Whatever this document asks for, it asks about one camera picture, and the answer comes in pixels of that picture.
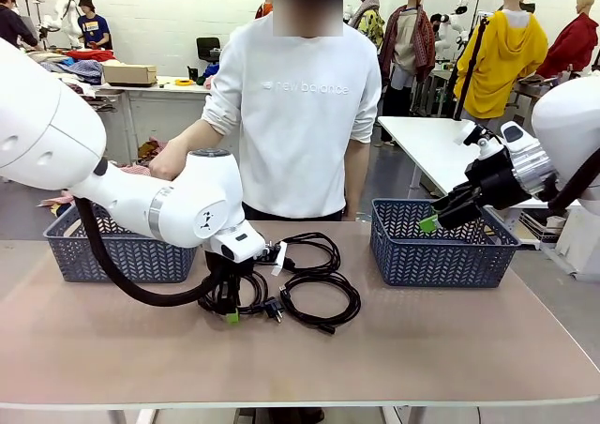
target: yellow tape roll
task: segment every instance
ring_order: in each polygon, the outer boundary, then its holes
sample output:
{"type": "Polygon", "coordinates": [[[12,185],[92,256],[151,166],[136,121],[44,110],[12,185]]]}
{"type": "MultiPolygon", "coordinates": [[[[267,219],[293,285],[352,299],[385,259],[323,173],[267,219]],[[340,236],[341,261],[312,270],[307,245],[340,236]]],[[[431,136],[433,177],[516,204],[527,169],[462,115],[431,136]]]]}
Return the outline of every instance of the yellow tape roll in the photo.
{"type": "Polygon", "coordinates": [[[177,86],[192,86],[194,82],[192,80],[175,80],[177,86]]]}

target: red jacket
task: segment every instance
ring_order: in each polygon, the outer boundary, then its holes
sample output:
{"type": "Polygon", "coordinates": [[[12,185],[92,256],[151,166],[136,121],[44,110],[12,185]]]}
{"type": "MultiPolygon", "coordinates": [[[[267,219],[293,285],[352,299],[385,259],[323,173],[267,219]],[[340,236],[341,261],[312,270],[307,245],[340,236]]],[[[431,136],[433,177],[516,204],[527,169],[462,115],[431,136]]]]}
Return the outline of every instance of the red jacket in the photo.
{"type": "Polygon", "coordinates": [[[579,14],[556,39],[537,73],[548,79],[567,70],[569,65],[573,65],[575,72],[585,69],[592,61],[593,49],[598,45],[597,27],[590,16],[579,14]]]}

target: black chair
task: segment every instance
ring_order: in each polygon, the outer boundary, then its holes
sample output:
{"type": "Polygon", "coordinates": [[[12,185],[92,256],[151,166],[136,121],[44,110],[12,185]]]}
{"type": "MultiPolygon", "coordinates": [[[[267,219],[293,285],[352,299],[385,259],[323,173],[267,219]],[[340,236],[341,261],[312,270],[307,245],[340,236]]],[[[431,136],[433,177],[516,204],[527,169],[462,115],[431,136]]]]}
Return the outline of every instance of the black chair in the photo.
{"type": "Polygon", "coordinates": [[[219,56],[211,56],[212,49],[220,49],[221,43],[218,38],[197,38],[196,46],[198,46],[198,58],[208,64],[218,62],[219,56]]]}

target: blue basket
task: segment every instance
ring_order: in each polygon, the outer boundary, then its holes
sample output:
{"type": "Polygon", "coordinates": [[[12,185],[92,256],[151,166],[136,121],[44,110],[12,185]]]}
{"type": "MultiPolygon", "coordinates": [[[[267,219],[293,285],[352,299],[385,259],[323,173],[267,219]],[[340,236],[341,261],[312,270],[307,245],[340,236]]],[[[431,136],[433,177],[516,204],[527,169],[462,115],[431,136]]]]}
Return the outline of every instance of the blue basket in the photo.
{"type": "Polygon", "coordinates": [[[421,231],[431,201],[373,201],[371,248],[391,286],[496,288],[520,246],[489,211],[455,230],[421,231]]]}
{"type": "MultiPolygon", "coordinates": [[[[180,283],[188,278],[196,249],[177,248],[133,234],[117,225],[109,213],[96,204],[94,215],[106,250],[128,279],[136,283],[180,283]]],[[[75,206],[56,220],[44,237],[48,239],[65,281],[110,281],[92,253],[75,206]],[[73,225],[77,225],[74,232],[65,235],[73,225]]]]}

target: yellow hoodie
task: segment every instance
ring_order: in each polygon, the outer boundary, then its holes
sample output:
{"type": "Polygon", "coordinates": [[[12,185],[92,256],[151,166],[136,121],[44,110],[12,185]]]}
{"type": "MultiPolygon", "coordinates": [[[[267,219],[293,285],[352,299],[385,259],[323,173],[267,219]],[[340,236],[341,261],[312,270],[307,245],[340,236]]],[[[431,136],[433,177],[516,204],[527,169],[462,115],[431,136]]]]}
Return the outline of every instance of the yellow hoodie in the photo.
{"type": "MultiPolygon", "coordinates": [[[[458,98],[478,33],[479,27],[458,61],[458,80],[454,90],[458,98]]],[[[480,119],[502,116],[515,81],[534,73],[547,53],[548,37],[533,15],[527,27],[514,28],[506,15],[497,11],[489,18],[465,100],[465,110],[480,119]]]]}

